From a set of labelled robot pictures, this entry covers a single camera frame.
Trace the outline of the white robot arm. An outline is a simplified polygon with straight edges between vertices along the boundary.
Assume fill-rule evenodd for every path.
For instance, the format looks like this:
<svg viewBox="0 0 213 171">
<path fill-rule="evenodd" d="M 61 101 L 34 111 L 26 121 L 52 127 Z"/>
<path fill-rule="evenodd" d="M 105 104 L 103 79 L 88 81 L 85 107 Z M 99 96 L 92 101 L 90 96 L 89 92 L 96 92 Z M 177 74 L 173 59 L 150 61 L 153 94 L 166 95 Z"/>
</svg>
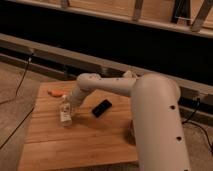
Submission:
<svg viewBox="0 0 213 171">
<path fill-rule="evenodd" d="M 192 171 L 178 107 L 181 92 L 175 81 L 156 73 L 136 78 L 84 73 L 77 77 L 68 101 L 78 107 L 97 89 L 130 98 L 142 171 Z"/>
</svg>

